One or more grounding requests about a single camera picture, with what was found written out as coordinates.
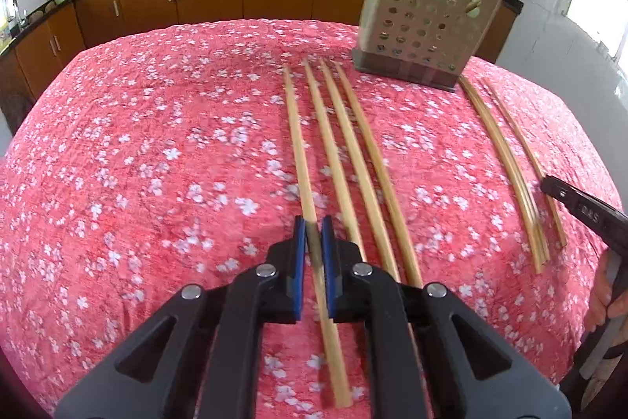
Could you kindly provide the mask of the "person's right hand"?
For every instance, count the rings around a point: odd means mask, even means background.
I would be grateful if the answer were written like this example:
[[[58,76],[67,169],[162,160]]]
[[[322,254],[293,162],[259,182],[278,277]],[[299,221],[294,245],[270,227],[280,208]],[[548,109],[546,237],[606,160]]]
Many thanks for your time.
[[[603,326],[608,318],[626,315],[628,311],[627,293],[617,299],[612,298],[612,286],[606,277],[610,254],[610,250],[601,254],[595,272],[589,307],[583,318],[584,328],[588,332],[594,332],[597,326]]]

